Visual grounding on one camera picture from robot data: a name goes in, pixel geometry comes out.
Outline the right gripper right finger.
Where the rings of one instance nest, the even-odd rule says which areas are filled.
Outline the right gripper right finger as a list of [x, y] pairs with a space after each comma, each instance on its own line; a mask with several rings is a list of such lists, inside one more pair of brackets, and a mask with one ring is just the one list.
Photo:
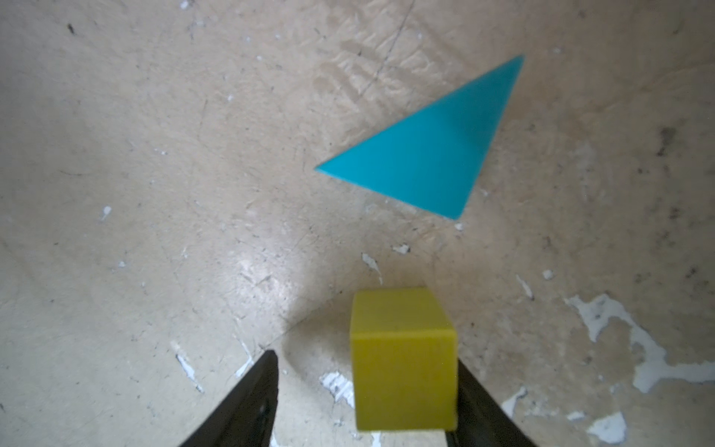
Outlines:
[[457, 428], [445, 432], [449, 447], [536, 447], [470, 370], [458, 361]]

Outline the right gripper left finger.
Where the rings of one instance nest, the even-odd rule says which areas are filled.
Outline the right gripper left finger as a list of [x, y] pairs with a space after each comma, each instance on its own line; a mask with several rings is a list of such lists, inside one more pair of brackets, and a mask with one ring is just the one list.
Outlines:
[[268, 350], [182, 447], [268, 447], [279, 404], [279, 358]]

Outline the small yellow cube block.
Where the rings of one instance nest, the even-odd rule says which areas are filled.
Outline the small yellow cube block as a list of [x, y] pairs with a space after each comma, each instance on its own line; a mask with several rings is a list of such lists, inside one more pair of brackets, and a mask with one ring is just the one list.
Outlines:
[[357, 429], [456, 429], [457, 344], [427, 288], [357, 292], [350, 320]]

